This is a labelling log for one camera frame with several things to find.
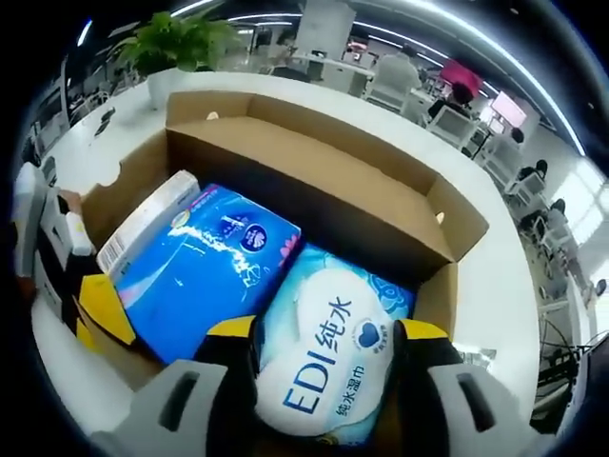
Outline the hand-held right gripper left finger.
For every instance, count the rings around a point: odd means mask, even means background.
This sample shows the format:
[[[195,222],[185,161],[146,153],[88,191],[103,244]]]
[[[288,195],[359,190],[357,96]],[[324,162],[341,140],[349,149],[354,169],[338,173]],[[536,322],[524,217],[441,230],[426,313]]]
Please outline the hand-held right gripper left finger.
[[[177,360],[138,390],[128,416],[90,440],[104,456],[250,456],[256,430],[259,319],[225,320],[194,359]]]

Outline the person's left hand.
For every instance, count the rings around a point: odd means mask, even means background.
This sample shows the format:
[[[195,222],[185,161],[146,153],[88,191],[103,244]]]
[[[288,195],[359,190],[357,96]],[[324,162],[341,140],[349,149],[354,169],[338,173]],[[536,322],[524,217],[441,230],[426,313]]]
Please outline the person's left hand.
[[[82,214],[82,196],[78,192],[59,189],[58,196],[66,201],[69,212]]]

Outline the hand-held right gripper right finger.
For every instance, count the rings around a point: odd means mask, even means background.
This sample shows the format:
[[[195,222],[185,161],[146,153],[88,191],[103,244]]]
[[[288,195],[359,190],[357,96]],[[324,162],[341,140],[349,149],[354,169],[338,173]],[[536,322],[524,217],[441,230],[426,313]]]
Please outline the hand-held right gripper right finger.
[[[397,320],[380,414],[383,456],[523,456],[537,433],[517,400],[484,368],[466,364],[432,324]]]

